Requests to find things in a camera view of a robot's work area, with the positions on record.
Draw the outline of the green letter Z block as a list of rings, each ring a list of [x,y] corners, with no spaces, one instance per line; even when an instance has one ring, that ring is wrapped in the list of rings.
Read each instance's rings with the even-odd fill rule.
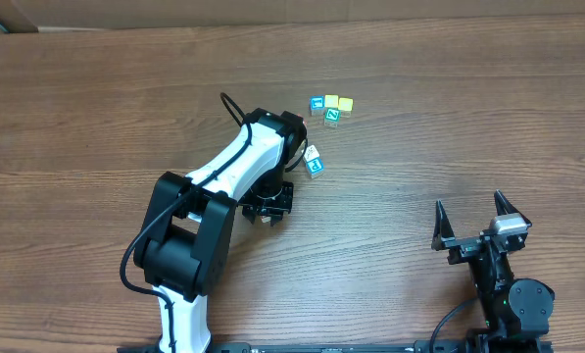
[[[341,112],[335,108],[328,108],[324,114],[324,124],[330,127],[338,127],[341,118]]]

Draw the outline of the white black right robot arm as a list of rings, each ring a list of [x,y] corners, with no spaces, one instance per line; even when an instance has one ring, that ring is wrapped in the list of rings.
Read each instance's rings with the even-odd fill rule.
[[[544,282],[514,276],[509,256],[523,249],[531,221],[505,197],[494,193],[497,216],[478,235],[455,236],[441,201],[435,204],[431,248],[446,250],[450,265],[469,266],[486,327],[472,329],[466,352],[542,352],[540,337],[549,332],[555,293]]]

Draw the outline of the blue letter P block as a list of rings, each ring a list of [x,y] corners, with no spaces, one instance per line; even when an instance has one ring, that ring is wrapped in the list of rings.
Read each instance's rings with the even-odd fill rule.
[[[324,172],[324,164],[320,157],[316,157],[306,162],[306,168],[308,170],[310,178],[317,178]]]

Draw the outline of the white picture block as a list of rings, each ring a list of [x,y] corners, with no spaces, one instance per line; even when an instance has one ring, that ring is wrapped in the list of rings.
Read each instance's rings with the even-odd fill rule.
[[[318,158],[319,157],[319,152],[317,151],[316,147],[314,145],[310,145],[307,147],[303,159],[306,163],[310,162],[311,160]]]

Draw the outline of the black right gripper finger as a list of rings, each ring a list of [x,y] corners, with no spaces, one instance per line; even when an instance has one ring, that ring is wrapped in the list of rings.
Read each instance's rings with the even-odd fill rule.
[[[435,204],[435,227],[433,233],[434,241],[450,241],[455,239],[455,234],[448,219],[441,200]]]
[[[524,216],[509,199],[503,194],[501,189],[496,189],[494,193],[495,207],[498,216],[519,214],[528,227],[532,226],[532,222]]]

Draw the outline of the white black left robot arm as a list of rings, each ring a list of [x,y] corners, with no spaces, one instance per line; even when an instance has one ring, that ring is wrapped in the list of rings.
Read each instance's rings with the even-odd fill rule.
[[[212,340],[208,297],[222,277],[235,214],[280,222],[294,185],[283,176],[307,143],[304,119],[258,108],[240,120],[235,139],[185,176],[157,180],[139,234],[122,257],[142,269],[146,286],[123,285],[157,298],[162,333],[152,352],[204,352]]]

